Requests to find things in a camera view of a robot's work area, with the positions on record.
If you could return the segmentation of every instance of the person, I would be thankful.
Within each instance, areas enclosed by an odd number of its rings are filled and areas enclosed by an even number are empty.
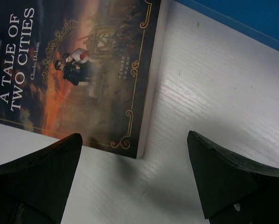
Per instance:
[[[70,81],[77,86],[79,82],[90,82],[91,71],[90,62],[82,65],[65,63],[62,60],[55,62],[55,69],[63,72],[63,79]]]
[[[79,64],[84,64],[89,60],[89,58],[89,52],[81,48],[77,48],[72,54],[63,54],[63,60],[66,63],[77,62]]]

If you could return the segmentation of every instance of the white table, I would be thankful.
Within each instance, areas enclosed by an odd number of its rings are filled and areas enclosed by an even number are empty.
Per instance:
[[[84,147],[62,224],[208,223],[189,130],[279,168],[279,52],[173,2],[146,153]],[[54,141],[0,125],[0,164]]]

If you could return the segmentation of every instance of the illustration of couple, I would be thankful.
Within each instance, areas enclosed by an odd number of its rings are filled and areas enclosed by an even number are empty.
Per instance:
[[[63,79],[77,86],[79,82],[91,82],[98,72],[95,63],[89,61],[89,52],[77,48],[72,54],[65,53],[62,60],[55,62],[55,69],[63,72]]]

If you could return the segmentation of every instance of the black object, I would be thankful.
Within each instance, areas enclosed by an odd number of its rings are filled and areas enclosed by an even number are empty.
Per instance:
[[[82,143],[73,134],[0,165],[0,224],[59,224]]]
[[[279,224],[279,169],[225,149],[196,132],[188,150],[211,224]]]

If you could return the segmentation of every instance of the blue edge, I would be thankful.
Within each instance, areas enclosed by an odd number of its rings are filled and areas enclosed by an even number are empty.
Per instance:
[[[279,40],[277,39],[265,35],[245,25],[244,23],[240,23],[198,2],[192,0],[176,0],[176,1],[279,51]]]

